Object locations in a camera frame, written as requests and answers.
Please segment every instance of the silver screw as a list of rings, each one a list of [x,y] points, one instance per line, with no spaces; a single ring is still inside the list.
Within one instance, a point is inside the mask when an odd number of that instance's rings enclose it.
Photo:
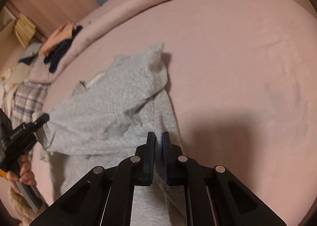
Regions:
[[[138,156],[132,156],[131,157],[131,162],[133,162],[133,163],[137,163],[137,162],[139,162],[141,160],[141,158],[140,157],[138,157]]]
[[[177,158],[180,162],[186,162],[188,158],[185,155],[181,155]]]
[[[101,172],[103,172],[103,168],[100,166],[94,167],[93,172],[95,174],[100,174]]]
[[[221,166],[221,165],[218,165],[217,167],[216,167],[216,171],[218,171],[218,172],[220,172],[220,173],[223,173],[223,172],[225,172],[225,167],[223,167],[223,166]]]

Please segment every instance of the pink bed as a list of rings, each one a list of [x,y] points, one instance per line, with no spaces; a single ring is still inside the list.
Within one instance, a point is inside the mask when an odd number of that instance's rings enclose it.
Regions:
[[[164,42],[185,154],[226,166],[288,226],[298,225],[317,196],[315,18],[292,0],[166,0],[93,30],[128,1],[110,0],[79,23],[70,50],[78,56],[54,79],[44,109],[115,55]],[[52,203],[38,151],[33,170]]]

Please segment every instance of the brown sleeve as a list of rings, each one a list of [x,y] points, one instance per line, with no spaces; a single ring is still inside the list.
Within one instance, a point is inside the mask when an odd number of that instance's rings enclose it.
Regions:
[[[46,205],[43,203],[43,207],[39,210],[38,214],[35,214],[25,198],[17,194],[13,188],[9,189],[8,198],[11,207],[18,214],[23,226],[29,226],[31,222],[46,209]]]

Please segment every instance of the plaid shirt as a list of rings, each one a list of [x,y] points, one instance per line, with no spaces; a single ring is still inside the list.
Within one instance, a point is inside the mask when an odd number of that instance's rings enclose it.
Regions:
[[[12,109],[12,127],[32,121],[32,114],[42,110],[49,85],[23,82],[18,85]]]

